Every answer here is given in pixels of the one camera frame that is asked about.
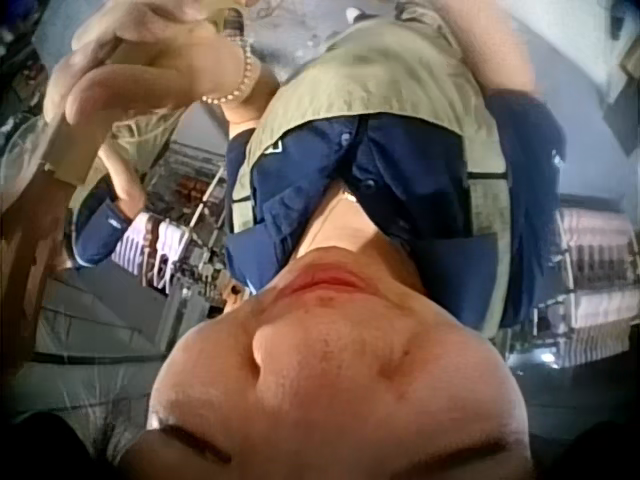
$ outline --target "neck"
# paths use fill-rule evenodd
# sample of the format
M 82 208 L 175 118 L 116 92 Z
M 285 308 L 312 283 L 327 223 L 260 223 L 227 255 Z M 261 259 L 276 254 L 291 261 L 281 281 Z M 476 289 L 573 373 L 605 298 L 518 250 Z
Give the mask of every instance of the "neck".
M 293 258 L 312 250 L 338 247 L 366 257 L 403 285 L 424 294 L 422 282 L 409 256 L 384 235 L 355 199 L 335 182 L 309 222 Z

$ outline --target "mouth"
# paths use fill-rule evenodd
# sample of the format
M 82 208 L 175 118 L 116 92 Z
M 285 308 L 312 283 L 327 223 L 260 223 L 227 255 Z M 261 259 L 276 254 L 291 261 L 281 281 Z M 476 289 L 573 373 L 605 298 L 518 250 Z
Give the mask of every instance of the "mouth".
M 309 265 L 278 294 L 278 299 L 297 297 L 318 291 L 338 294 L 376 295 L 376 289 L 359 275 L 336 264 Z

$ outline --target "bracelet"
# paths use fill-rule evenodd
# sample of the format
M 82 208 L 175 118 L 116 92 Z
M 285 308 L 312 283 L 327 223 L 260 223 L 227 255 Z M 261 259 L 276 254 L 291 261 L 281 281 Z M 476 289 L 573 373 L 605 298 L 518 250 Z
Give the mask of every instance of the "bracelet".
M 251 57 L 251 46 L 249 45 L 249 41 L 244 37 L 238 37 L 237 39 L 230 39 L 237 43 L 242 48 L 242 54 L 244 56 L 244 65 L 242 69 L 242 80 L 240 81 L 240 85 L 229 95 L 223 95 L 222 97 L 214 98 L 209 95 L 203 95 L 202 101 L 208 103 L 210 105 L 220 105 L 223 103 L 228 103 L 233 100 L 237 100 L 249 85 L 251 81 L 251 76 L 253 75 L 253 58 Z

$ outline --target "nose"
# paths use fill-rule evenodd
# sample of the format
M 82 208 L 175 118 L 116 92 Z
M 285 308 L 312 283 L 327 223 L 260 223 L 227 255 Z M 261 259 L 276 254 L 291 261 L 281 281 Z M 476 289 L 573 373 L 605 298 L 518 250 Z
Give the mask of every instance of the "nose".
M 258 396 L 288 415 L 366 401 L 392 379 L 403 343 L 401 329 L 341 312 L 265 325 L 253 339 Z

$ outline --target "navy blue shirt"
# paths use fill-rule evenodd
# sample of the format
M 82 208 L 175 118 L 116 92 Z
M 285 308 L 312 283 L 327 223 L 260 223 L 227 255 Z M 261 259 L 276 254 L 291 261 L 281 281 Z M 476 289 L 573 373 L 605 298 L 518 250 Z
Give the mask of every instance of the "navy blue shirt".
M 513 256 L 502 320 L 510 326 L 528 315 L 548 253 L 558 200 L 554 160 L 564 155 L 564 136 L 548 108 L 529 95 L 497 92 L 485 103 L 498 125 L 511 187 Z M 252 134 L 229 144 L 231 186 Z M 405 247 L 430 298 L 480 328 L 496 276 L 495 237 L 472 235 L 461 137 L 416 118 L 337 117 L 287 132 L 251 171 L 256 222 L 227 238 L 232 275 L 255 291 L 264 288 L 287 264 L 337 179 L 378 228 Z M 228 208 L 231 193 L 230 187 Z
M 65 235 L 67 255 L 75 267 L 102 263 L 127 233 L 131 220 L 115 205 L 117 198 L 111 180 L 104 176 L 80 204 Z

